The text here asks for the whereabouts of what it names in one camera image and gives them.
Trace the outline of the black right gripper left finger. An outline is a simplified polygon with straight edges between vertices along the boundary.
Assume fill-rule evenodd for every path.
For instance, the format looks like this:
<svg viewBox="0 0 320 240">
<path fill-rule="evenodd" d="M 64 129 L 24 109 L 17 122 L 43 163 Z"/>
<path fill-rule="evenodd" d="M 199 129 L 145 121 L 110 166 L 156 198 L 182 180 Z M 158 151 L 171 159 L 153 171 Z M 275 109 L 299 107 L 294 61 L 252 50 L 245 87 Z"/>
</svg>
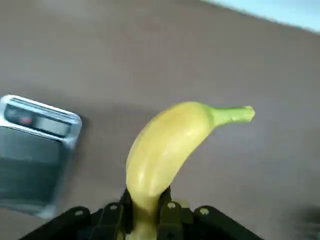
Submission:
<svg viewBox="0 0 320 240">
<path fill-rule="evenodd" d="M 128 190 L 95 212 L 72 207 L 22 237 L 22 240 L 124 240 L 133 229 L 133 205 Z"/>
</svg>

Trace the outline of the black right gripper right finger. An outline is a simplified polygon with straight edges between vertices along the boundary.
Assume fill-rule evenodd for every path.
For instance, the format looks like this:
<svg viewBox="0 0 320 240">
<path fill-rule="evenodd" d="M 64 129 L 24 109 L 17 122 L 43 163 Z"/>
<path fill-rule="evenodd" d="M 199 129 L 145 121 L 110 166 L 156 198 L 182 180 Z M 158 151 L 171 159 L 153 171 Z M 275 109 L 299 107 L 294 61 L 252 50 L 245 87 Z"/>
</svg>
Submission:
<svg viewBox="0 0 320 240">
<path fill-rule="evenodd" d="M 158 240 L 260 240 L 261 237 L 218 209 L 203 205 L 192 211 L 171 197 L 168 187 L 158 201 Z"/>
</svg>

